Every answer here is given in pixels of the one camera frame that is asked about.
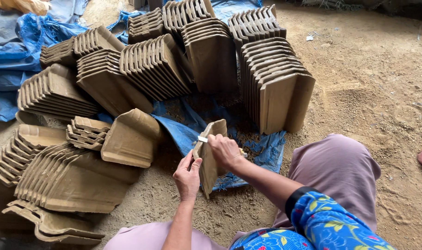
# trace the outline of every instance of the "right hand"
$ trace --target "right hand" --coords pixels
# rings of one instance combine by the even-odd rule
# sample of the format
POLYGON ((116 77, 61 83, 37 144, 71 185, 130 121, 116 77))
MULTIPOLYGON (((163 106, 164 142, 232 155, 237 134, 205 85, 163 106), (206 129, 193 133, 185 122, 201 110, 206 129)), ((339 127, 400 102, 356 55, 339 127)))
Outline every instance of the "right hand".
POLYGON ((217 164, 228 171, 232 171, 238 160, 245 159, 240 154, 240 149, 236 141, 228 137, 223 137, 221 134, 216 136, 208 135, 208 145, 211 147, 214 160, 217 164))

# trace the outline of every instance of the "left hand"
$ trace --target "left hand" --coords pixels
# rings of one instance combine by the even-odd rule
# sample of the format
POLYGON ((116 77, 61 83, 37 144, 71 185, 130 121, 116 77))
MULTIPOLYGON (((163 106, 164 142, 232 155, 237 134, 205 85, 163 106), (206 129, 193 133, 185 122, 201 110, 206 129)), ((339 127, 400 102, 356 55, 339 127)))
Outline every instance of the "left hand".
POLYGON ((200 187, 199 169, 201 164, 202 158, 197 158, 194 161, 191 150, 177 166, 177 170, 172 177, 179 190, 181 202, 195 201, 200 187))

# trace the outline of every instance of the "hand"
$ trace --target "hand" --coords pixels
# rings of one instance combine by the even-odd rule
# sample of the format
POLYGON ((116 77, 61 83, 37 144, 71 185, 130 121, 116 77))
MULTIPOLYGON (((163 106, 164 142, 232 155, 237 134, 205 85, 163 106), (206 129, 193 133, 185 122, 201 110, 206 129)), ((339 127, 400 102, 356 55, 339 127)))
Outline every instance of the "hand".
POLYGON ((208 135, 208 144, 211 147, 214 160, 228 171, 232 171, 236 161, 245 159, 241 156, 236 141, 223 137, 221 134, 208 135))
POLYGON ((180 193, 181 202, 194 202, 200 187, 199 168, 202 158, 194 161, 192 150, 183 158, 172 176, 180 193))

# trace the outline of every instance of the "forearm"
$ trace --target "forearm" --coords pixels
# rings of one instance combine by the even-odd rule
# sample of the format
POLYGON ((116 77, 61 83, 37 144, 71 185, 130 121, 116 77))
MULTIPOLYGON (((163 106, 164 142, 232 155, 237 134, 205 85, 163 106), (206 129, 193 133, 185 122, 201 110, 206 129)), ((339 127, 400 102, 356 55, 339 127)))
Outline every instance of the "forearm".
POLYGON ((162 250, 190 250, 194 201, 180 202, 162 250))
POLYGON ((239 157, 231 172, 262 192, 279 209, 285 208, 288 197, 303 185, 239 157))

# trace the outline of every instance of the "pink pants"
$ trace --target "pink pants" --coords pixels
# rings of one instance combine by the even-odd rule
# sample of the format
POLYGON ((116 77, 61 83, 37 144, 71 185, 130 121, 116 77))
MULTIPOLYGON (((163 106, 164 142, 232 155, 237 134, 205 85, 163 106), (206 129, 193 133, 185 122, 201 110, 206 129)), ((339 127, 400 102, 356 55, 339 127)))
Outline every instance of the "pink pants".
MULTIPOLYGON (((288 178, 313 187, 332 197, 347 211, 376 230, 375 181, 381 169, 361 143, 339 134, 293 151, 288 178)), ((171 222, 154 222, 122 228, 106 244, 105 250, 160 250, 171 222)), ((286 214, 278 211, 273 227, 292 230, 286 214)), ((246 234, 237 232, 231 244, 246 234)), ((196 229, 192 231, 192 250, 224 250, 196 229)))

